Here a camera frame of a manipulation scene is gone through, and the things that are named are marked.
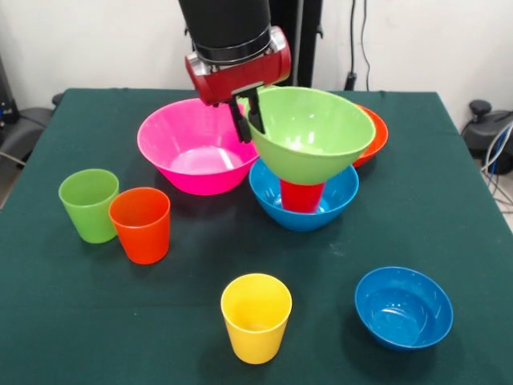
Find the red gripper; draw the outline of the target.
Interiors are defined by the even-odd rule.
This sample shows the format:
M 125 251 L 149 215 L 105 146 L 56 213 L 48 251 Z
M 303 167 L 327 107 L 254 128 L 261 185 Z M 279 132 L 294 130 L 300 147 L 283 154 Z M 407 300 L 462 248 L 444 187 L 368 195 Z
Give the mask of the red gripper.
M 249 89 L 286 80 L 291 72 L 292 56 L 284 32 L 279 26 L 272 26 L 269 47 L 253 59 L 219 66 L 206 63 L 193 52 L 185 57 L 185 66 L 200 99 L 207 105 L 228 102 L 239 141 L 250 143 L 252 137 L 244 109 L 233 96 L 248 90 L 248 120 L 265 134 L 258 92 Z

